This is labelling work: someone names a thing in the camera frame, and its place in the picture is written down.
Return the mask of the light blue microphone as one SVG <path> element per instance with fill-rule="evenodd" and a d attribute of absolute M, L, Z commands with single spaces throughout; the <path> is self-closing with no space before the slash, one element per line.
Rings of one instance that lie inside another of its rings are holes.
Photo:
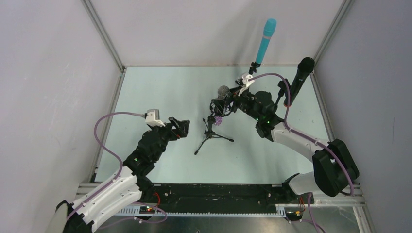
<path fill-rule="evenodd" d="M 276 25 L 277 25 L 277 21 L 274 18 L 268 19 L 265 23 L 262 39 L 261 39 L 261 42 L 258 48 L 256 59 L 255 59 L 255 62 L 259 65 L 261 65 L 263 62 L 268 45 L 275 32 Z"/>

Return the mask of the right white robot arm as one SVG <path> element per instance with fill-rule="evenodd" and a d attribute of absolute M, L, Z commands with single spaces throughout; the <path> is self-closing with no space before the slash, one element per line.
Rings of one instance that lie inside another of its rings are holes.
<path fill-rule="evenodd" d="M 261 138 L 282 144 L 312 163 L 312 172 L 297 173 L 282 184 L 292 195 L 322 192 L 334 197 L 343 194 L 346 187 L 352 188 L 354 180 L 360 175 L 343 141 L 313 138 L 287 125 L 275 113 L 277 105 L 269 92 L 252 94 L 248 90 L 241 92 L 240 87 L 221 86 L 218 97 L 211 100 L 209 108 L 215 117 L 226 117 L 237 110 L 242 111 L 256 121 L 255 128 Z"/>

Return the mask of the purple glitter microphone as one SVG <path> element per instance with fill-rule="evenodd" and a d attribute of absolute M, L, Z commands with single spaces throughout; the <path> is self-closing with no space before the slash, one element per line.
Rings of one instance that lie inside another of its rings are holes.
<path fill-rule="evenodd" d="M 226 85 L 220 86 L 218 88 L 218 91 L 217 91 L 217 93 L 218 93 L 217 100 L 223 100 L 226 97 L 228 92 L 229 92 L 229 87 L 227 87 Z M 215 123 L 214 124 L 216 126 L 219 126 L 222 123 L 223 116 L 222 115 L 220 115 L 220 116 L 216 115 L 214 118 L 215 118 Z"/>

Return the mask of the clip tripod mic stand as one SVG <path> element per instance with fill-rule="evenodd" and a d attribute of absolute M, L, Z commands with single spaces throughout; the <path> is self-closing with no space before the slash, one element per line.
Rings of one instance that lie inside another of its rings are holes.
<path fill-rule="evenodd" d="M 261 66 L 260 63 L 252 62 L 251 65 L 250 65 L 250 67 L 249 67 L 249 70 L 248 70 L 247 72 L 245 72 L 245 73 L 249 73 L 249 74 L 251 74 L 251 75 L 254 75 L 254 74 L 257 72 L 257 69 L 258 69 L 260 66 Z"/>

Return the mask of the black microphone orange tip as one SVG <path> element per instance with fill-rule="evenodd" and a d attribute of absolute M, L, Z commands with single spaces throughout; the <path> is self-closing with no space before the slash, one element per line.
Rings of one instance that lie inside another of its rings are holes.
<path fill-rule="evenodd" d="M 302 61 L 298 64 L 296 75 L 293 79 L 291 86 L 289 87 L 289 107 L 293 104 L 307 77 L 313 72 L 314 66 L 315 60 L 311 57 L 303 58 Z"/>

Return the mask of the shock mount tripod stand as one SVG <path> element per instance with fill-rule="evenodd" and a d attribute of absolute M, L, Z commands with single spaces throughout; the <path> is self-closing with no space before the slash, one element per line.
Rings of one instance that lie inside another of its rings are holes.
<path fill-rule="evenodd" d="M 209 105 L 209 110 L 210 110 L 210 115 L 207 117 L 207 119 L 203 118 L 202 121 L 206 126 L 206 130 L 204 131 L 204 135 L 206 136 L 204 140 L 201 142 L 197 150 L 194 152 L 194 155 L 197 155 L 200 148 L 203 146 L 203 144 L 210 139 L 215 139 L 215 138 L 223 138 L 225 140 L 228 140 L 229 142 L 234 142 L 234 139 L 227 138 L 225 136 L 222 136 L 220 134 L 217 134 L 215 131 L 213 131 L 213 126 L 215 126 L 215 118 L 211 114 L 211 103 Z"/>

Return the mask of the round base mic stand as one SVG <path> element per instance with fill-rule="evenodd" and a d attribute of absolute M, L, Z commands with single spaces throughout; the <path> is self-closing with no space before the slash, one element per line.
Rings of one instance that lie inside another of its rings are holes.
<path fill-rule="evenodd" d="M 278 92 L 278 97 L 276 99 L 275 105 L 278 106 L 279 105 L 279 101 L 280 99 L 285 96 L 285 100 L 284 100 L 284 106 L 288 107 L 288 93 L 287 93 L 287 88 L 286 87 L 290 87 L 289 81 L 288 79 L 285 79 L 286 82 L 284 81 L 279 81 L 278 83 L 278 87 L 279 87 L 279 92 Z"/>

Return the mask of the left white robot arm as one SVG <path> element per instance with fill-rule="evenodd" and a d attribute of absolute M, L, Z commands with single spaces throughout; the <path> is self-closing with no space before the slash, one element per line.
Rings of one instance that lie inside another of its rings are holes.
<path fill-rule="evenodd" d="M 187 137 L 190 121 L 170 117 L 163 123 L 148 114 L 145 121 L 149 130 L 119 170 L 83 197 L 58 204 L 48 233 L 94 233 L 121 209 L 153 193 L 147 175 L 169 142 Z"/>

